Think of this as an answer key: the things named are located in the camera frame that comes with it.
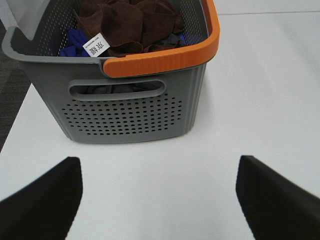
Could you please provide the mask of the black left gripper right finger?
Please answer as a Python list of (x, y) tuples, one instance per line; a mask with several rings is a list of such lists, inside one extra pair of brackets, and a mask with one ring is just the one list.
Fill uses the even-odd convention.
[(318, 240), (320, 199), (251, 155), (240, 157), (235, 192), (256, 240)]

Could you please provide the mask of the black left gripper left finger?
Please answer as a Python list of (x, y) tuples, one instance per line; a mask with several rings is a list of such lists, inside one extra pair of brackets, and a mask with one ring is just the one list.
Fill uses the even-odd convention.
[(64, 240), (83, 196), (80, 159), (67, 157), (0, 202), (2, 240)]

